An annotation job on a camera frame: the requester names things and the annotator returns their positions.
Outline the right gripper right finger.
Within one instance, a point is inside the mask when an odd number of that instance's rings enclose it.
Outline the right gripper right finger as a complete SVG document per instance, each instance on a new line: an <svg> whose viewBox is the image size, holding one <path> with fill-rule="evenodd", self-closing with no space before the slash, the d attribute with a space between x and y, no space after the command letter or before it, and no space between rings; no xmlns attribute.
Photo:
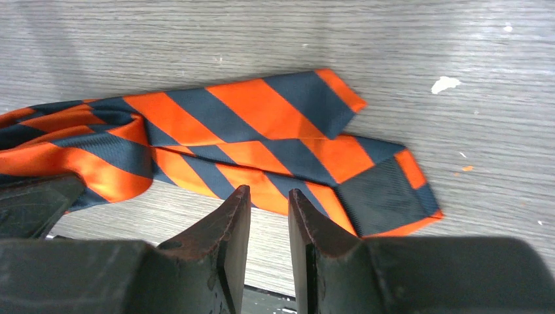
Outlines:
<svg viewBox="0 0 555 314"><path fill-rule="evenodd" d="M299 313L553 313L554 278L510 237L362 239L289 193Z"/></svg>

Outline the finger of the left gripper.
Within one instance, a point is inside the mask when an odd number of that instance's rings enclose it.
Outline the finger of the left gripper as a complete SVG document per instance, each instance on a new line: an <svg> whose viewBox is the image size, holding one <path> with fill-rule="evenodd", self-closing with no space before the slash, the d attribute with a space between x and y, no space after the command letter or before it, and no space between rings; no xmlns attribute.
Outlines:
<svg viewBox="0 0 555 314"><path fill-rule="evenodd" d="M1 239L44 239L86 186L74 174L1 184Z"/></svg>

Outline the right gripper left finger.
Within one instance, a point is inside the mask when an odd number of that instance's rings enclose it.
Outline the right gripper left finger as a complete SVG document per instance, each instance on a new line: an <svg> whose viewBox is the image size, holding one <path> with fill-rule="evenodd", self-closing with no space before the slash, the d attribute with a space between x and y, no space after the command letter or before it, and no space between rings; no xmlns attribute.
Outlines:
<svg viewBox="0 0 555 314"><path fill-rule="evenodd" d="M2 313L239 313L251 221L239 186L153 246L127 240L1 242Z"/></svg>

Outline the orange navy striped tie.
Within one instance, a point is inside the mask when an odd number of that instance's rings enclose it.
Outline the orange navy striped tie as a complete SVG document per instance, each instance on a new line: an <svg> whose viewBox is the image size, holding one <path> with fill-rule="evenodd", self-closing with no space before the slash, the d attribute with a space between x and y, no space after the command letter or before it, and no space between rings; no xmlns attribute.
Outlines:
<svg viewBox="0 0 555 314"><path fill-rule="evenodd" d="M72 211L164 181L288 212L290 190L359 237L405 236L443 217L403 145L349 135L366 107L330 69L188 90L34 105L1 115L1 182L75 173Z"/></svg>

